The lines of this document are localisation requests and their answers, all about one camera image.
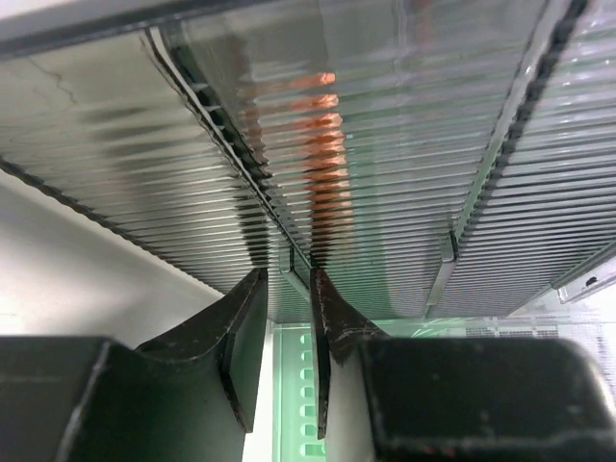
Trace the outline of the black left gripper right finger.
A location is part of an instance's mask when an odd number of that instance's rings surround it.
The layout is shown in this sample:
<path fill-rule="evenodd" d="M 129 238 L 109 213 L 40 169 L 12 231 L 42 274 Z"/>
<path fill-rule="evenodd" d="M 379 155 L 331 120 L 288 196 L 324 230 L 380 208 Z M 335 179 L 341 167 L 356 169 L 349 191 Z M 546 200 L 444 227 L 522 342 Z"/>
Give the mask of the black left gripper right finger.
<path fill-rule="evenodd" d="M 338 292 L 323 268 L 310 270 L 311 335 L 317 397 L 318 438 L 327 428 L 332 364 L 342 366 L 358 342 L 387 338 L 378 325 L 357 311 Z"/>

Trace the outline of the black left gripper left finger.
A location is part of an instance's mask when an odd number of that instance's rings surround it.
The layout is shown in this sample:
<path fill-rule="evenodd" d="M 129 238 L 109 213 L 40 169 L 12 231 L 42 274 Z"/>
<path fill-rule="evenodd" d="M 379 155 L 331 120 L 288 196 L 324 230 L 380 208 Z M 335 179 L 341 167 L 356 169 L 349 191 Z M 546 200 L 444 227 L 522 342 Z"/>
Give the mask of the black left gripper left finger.
<path fill-rule="evenodd" d="M 268 272 L 141 344 L 149 378 L 144 459 L 239 461 L 254 428 L 267 323 Z"/>

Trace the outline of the clear drawer storage box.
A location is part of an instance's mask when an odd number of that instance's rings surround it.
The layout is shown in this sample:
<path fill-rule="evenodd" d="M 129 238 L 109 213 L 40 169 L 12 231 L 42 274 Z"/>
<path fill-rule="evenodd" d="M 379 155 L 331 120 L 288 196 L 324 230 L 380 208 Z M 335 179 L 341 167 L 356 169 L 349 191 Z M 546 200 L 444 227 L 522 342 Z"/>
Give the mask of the clear drawer storage box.
<path fill-rule="evenodd" d="M 1 167 L 278 322 L 506 316 L 615 248 L 615 5 L 6 1 Z"/>

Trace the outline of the orange translucent highlighter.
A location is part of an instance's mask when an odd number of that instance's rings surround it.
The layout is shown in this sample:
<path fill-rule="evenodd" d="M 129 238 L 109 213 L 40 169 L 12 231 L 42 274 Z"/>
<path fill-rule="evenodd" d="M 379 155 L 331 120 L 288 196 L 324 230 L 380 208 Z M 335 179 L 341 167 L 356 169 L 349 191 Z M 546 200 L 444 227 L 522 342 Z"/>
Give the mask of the orange translucent highlighter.
<path fill-rule="evenodd" d="M 309 256 L 313 265 L 321 267 L 335 234 L 352 222 L 346 135 L 338 105 L 338 95 L 330 90 L 292 104 L 294 110 L 310 113 L 294 126 L 308 132 L 302 145 L 302 169 L 310 211 Z"/>

